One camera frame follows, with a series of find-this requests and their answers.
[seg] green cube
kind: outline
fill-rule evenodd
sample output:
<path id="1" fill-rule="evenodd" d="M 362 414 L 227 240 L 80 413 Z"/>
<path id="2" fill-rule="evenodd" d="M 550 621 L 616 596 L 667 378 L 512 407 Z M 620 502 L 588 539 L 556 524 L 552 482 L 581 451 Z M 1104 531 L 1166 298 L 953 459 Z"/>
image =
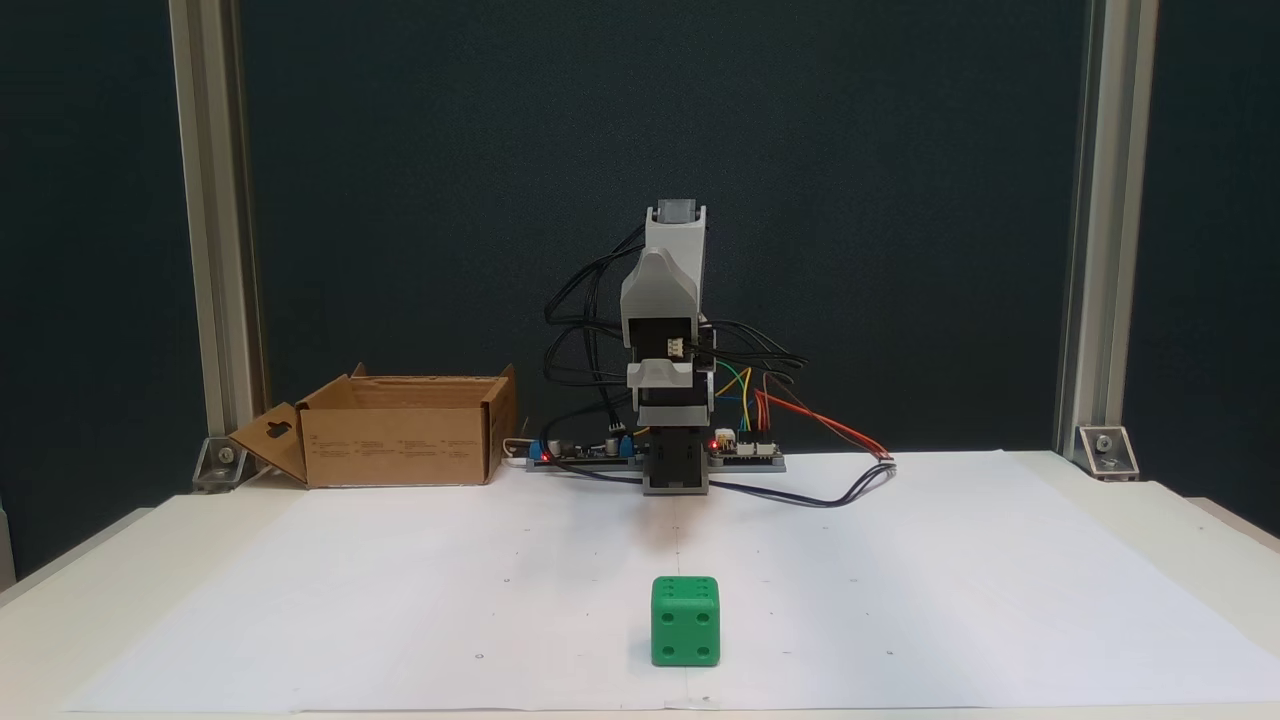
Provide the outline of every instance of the green cube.
<path id="1" fill-rule="evenodd" d="M 654 665 L 719 662 L 719 585 L 716 578 L 658 578 L 653 582 L 649 606 Z"/>

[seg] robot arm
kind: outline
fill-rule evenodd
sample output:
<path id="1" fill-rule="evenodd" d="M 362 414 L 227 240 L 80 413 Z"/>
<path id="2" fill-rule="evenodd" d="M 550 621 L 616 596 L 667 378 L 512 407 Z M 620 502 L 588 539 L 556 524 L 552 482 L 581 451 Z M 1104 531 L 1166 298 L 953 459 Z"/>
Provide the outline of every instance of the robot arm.
<path id="1" fill-rule="evenodd" d="M 631 350 L 627 387 L 639 424 L 649 427 L 644 489 L 652 495 L 705 493 L 714 334 L 701 331 L 707 208 L 659 200 L 649 208 L 645 245 L 622 282 L 622 342 Z"/>

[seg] table surface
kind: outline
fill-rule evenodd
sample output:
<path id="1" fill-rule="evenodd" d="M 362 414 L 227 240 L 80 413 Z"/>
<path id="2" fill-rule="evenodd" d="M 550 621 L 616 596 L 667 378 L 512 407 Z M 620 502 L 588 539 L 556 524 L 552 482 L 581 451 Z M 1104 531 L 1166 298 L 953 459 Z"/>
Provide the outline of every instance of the table surface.
<path id="1" fill-rule="evenodd" d="M 1166 577 L 1280 656 L 1280 553 L 1228 527 L 1158 483 L 1100 483 L 1052 452 L 1010 454 L 1057 488 Z M 101 546 L 0 607 L 0 716 L 63 717 L 65 698 L 115 660 L 179 601 L 233 562 L 259 530 L 302 497 L 292 480 L 260 478 L 229 495 L 178 496 Z M 655 711 L 664 719 L 694 715 Z M 1280 703 L 1064 707 L 814 710 L 814 717 L 892 719 L 1110 719 L 1110 717 L 1280 717 Z M 433 720 L 527 712 L 408 712 Z M 540 716 L 628 717 L 645 712 L 543 712 Z M 790 712 L 726 712 L 730 716 L 794 716 Z M 187 717 L 212 715 L 102 715 L 105 717 Z M 234 715 L 228 717 L 278 717 Z M 324 714 L 325 720 L 385 714 Z"/>

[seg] open cardboard box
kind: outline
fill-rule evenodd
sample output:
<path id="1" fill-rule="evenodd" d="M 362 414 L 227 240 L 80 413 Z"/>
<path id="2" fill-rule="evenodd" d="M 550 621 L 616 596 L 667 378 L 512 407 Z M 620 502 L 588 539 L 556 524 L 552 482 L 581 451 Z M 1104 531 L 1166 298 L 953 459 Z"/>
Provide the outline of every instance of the open cardboard box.
<path id="1" fill-rule="evenodd" d="M 516 372 L 371 377 L 361 363 L 230 438 L 307 487 L 485 484 L 516 428 Z"/>

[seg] dark background wall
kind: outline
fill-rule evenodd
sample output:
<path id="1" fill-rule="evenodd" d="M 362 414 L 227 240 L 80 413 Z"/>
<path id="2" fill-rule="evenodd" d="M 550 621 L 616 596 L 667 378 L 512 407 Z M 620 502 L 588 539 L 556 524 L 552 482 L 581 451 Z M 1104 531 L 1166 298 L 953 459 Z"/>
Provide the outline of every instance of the dark background wall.
<path id="1" fill-rule="evenodd" d="M 1125 424 L 1143 471 L 1280 533 L 1280 6 L 1162 3 Z"/>
<path id="2" fill-rule="evenodd" d="M 810 356 L 813 406 L 899 450 L 1048 447 L 1083 26 L 1079 0 L 247 3 L 275 400 L 360 360 L 513 361 L 536 427 L 593 397 L 539 377 L 543 302 L 698 197 L 705 311 Z"/>
<path id="3" fill-rule="evenodd" d="M 0 502 L 19 575 L 205 434 L 164 0 L 0 4 Z"/>

